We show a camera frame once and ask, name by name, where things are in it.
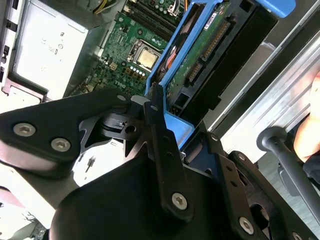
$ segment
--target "yellow wire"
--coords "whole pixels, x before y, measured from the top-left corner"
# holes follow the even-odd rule
[[[104,8],[104,6],[107,4],[108,0],[103,0],[103,2],[100,4],[99,8],[94,12],[95,14],[99,12],[101,9]]]

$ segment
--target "green circuit board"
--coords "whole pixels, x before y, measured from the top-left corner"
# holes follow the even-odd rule
[[[167,42],[123,13],[115,21],[101,58],[71,96],[104,88],[144,96],[146,80]]]
[[[158,14],[159,16],[163,17],[164,19],[168,20],[169,22],[178,25],[181,18],[181,16],[184,13],[185,6],[182,4],[180,0],[180,6],[177,8],[175,14],[177,16],[174,16],[172,13],[169,12],[170,6],[173,6],[175,4],[175,0],[139,0],[141,3],[144,3],[145,5],[148,5],[149,8]]]
[[[221,25],[229,6],[229,2],[223,2],[212,13],[211,18],[207,21],[199,37],[193,44],[192,49],[184,58],[170,83],[166,86],[167,104],[173,103],[186,81],[192,82],[195,79],[202,68],[198,59],[207,60],[208,56],[213,52],[215,46],[230,26],[230,23],[226,21]]]

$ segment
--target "ram slot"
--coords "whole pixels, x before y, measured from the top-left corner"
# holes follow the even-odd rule
[[[148,16],[149,18],[153,19],[155,23],[158,23],[162,26],[164,26],[166,29],[168,29],[170,32],[174,33],[176,30],[177,26],[173,25],[169,21],[163,19],[162,17],[158,16],[156,13],[148,9],[145,5],[143,5],[141,2],[132,2],[129,1],[129,4],[131,4],[134,8]]]
[[[143,17],[141,17],[140,15],[136,14],[136,13],[132,13],[130,15],[130,18],[134,21],[136,21],[138,24],[140,24],[141,26],[145,27],[146,29],[149,29],[150,31],[154,32],[156,35],[158,35],[160,38],[166,40],[167,42],[170,41],[171,36],[170,34],[168,34],[167,32],[163,31],[162,29],[160,29],[159,27],[157,27],[156,25],[153,25],[151,22],[147,21],[146,19],[144,19]]]

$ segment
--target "cpu socket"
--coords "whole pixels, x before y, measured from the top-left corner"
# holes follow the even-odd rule
[[[160,50],[141,39],[137,39],[127,60],[128,62],[133,62],[148,72],[151,72],[160,56]]]

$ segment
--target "motherboard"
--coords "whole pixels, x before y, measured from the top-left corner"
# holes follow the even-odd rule
[[[114,19],[102,55],[71,96],[104,88],[144,96],[146,80],[181,20],[175,0],[128,0]]]

